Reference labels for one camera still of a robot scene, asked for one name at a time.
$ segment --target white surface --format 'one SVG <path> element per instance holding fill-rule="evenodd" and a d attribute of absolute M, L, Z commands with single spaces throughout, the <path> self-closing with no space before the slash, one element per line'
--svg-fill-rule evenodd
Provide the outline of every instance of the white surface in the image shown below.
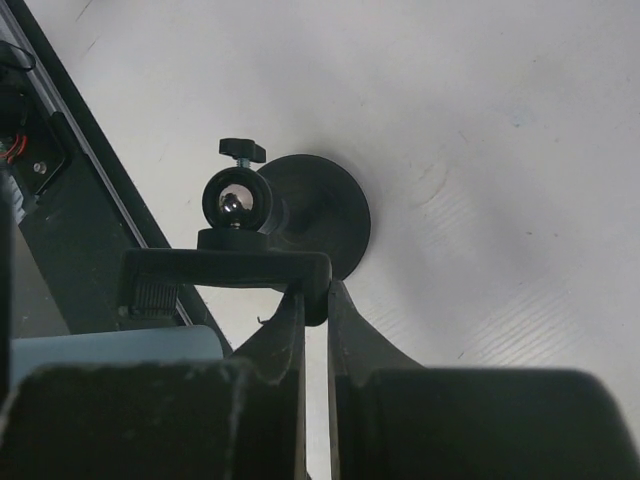
<path fill-rule="evenodd" d="M 348 287 L 375 327 L 425 364 L 591 371 L 640 432 L 637 1 L 28 3 L 174 246 L 205 225 L 219 138 L 324 154 L 371 203 Z M 236 346 L 278 301 L 203 295 Z"/>

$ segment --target screw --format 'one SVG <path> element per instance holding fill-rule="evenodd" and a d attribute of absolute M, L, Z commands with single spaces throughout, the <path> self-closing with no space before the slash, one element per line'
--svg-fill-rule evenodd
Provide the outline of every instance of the screw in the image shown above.
<path fill-rule="evenodd" d="M 47 173 L 47 164 L 44 162 L 34 163 L 33 171 L 39 173 L 40 175 L 44 175 L 45 173 Z"/>
<path fill-rule="evenodd" d="M 240 168 L 251 168 L 251 160 L 248 158 L 238 158 L 236 159 L 236 165 Z"/>

